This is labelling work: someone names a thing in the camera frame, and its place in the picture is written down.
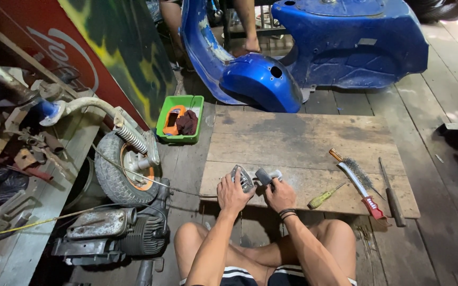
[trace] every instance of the orange plastic part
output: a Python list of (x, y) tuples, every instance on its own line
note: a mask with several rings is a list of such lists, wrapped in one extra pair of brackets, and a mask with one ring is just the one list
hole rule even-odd
[(176, 105), (169, 109), (165, 118), (164, 128), (162, 129), (165, 135), (174, 136), (179, 134), (176, 127), (176, 120), (185, 114), (185, 112), (187, 112), (187, 109), (183, 105)]

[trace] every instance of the cable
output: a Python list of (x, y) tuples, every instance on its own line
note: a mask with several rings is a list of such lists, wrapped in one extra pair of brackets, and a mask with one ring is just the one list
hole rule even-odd
[(204, 195), (204, 194), (191, 193), (191, 192), (183, 191), (183, 190), (181, 190), (181, 189), (174, 188), (174, 187), (171, 187), (171, 186), (167, 186), (167, 185), (165, 185), (165, 184), (162, 184), (162, 183), (160, 183), (160, 182), (157, 182), (157, 181), (155, 181), (155, 180), (153, 180), (153, 179), (150, 179), (150, 178), (144, 176), (143, 174), (140, 174), (140, 173), (138, 173), (138, 172), (134, 172), (134, 171), (132, 171), (132, 170), (130, 170), (130, 169), (127, 169), (127, 168), (125, 168), (125, 167), (123, 167), (123, 166), (120, 166), (120, 165), (116, 164), (116, 163), (113, 162), (111, 159), (107, 158), (104, 154), (102, 154), (102, 152), (100, 152), (100, 150), (99, 150), (98, 148), (96, 148), (95, 144), (91, 143), (91, 146), (93, 147), (93, 149), (95, 150), (95, 152), (97, 152), (97, 153), (98, 153), (102, 158), (104, 158), (107, 162), (111, 163), (114, 167), (119, 168), (119, 169), (121, 169), (121, 170), (123, 170), (123, 171), (130, 172), (130, 173), (132, 173), (132, 174), (134, 174), (134, 175), (136, 175), (136, 176), (139, 176), (139, 177), (141, 177), (141, 178), (143, 178), (143, 179), (146, 179), (146, 180), (148, 180), (148, 181), (151, 181), (151, 182), (153, 182), (153, 183), (155, 183), (155, 184), (158, 184), (158, 185), (167, 187), (167, 188), (169, 188), (169, 189), (171, 189), (171, 190), (174, 190), (174, 191), (178, 191), (178, 192), (182, 192), (182, 193), (186, 193), (186, 194), (195, 195), (195, 196), (198, 196), (199, 198), (217, 198), (217, 195)]
[(144, 204), (144, 203), (139, 203), (139, 204), (106, 204), (106, 205), (99, 205), (97, 207), (94, 207), (94, 208), (90, 208), (90, 209), (87, 209), (87, 210), (82, 210), (82, 211), (78, 211), (78, 212), (75, 212), (75, 213), (71, 213), (71, 214), (67, 214), (67, 215), (62, 215), (62, 216), (58, 216), (58, 217), (53, 217), (53, 218), (49, 218), (49, 219), (46, 219), (46, 220), (42, 220), (42, 221), (37, 221), (37, 222), (34, 222), (32, 224), (27, 224), (27, 225), (23, 225), (23, 226), (20, 226), (20, 227), (14, 227), (12, 229), (9, 229), (9, 230), (5, 230), (5, 231), (0, 231), (0, 234), (5, 234), (5, 233), (9, 233), (11, 231), (20, 231), (20, 230), (23, 230), (23, 229), (27, 229), (29, 227), (32, 227), (32, 226), (35, 226), (35, 225), (39, 225), (39, 224), (45, 224), (47, 222), (51, 222), (51, 221), (54, 221), (54, 220), (58, 220), (58, 219), (61, 219), (61, 218), (66, 218), (66, 217), (71, 217), (71, 216), (77, 216), (77, 215), (80, 215), (80, 214), (83, 214), (85, 212), (90, 212), (90, 211), (93, 211), (95, 209), (99, 209), (99, 208), (104, 208), (104, 207), (110, 207), (112, 205), (144, 205), (146, 207), (150, 207), (158, 212), (160, 212), (160, 214), (162, 215), (162, 217), (164, 218), (164, 228), (167, 227), (167, 216), (164, 214), (164, 212), (162, 212), (161, 210), (157, 209), (156, 207), (152, 206), (152, 205), (148, 205), (148, 204)]

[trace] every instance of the coil spring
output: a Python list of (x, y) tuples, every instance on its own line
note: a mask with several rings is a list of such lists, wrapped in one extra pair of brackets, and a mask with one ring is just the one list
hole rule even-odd
[(139, 140), (139, 138), (137, 138), (137, 136), (133, 134), (130, 131), (130, 129), (128, 129), (125, 125), (123, 125), (123, 127), (121, 128), (118, 128), (118, 131), (116, 131), (116, 134), (121, 136), (126, 141), (126, 143), (134, 146), (137, 149), (137, 151), (139, 151), (139, 153), (143, 155), (146, 154), (146, 151), (148, 150), (148, 148), (146, 148), (146, 145), (144, 144), (144, 142)]

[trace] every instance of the scooter wheel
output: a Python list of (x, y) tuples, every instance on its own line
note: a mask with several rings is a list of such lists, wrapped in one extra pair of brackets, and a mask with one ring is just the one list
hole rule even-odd
[[(123, 166), (126, 152), (135, 151), (133, 147), (126, 145), (115, 131), (105, 135), (97, 148), (118, 166)], [(159, 182), (159, 171), (158, 167), (150, 167), (139, 173)], [(147, 204), (157, 196), (158, 184), (147, 180), (143, 182), (131, 180), (125, 171), (117, 168), (98, 153), (95, 154), (95, 172), (105, 194), (117, 204)]]

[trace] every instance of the black tire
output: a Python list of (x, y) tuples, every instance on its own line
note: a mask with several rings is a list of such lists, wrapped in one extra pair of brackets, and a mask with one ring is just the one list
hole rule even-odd
[[(113, 131), (100, 140), (98, 149), (105, 157), (122, 166), (120, 155), (123, 145), (124, 141)], [(160, 177), (157, 176), (159, 169), (154, 167), (153, 171), (153, 180), (160, 182)], [(152, 183), (146, 191), (137, 189), (121, 169), (107, 162), (98, 153), (95, 154), (95, 172), (105, 194), (117, 204), (147, 204), (157, 196), (158, 184)]]

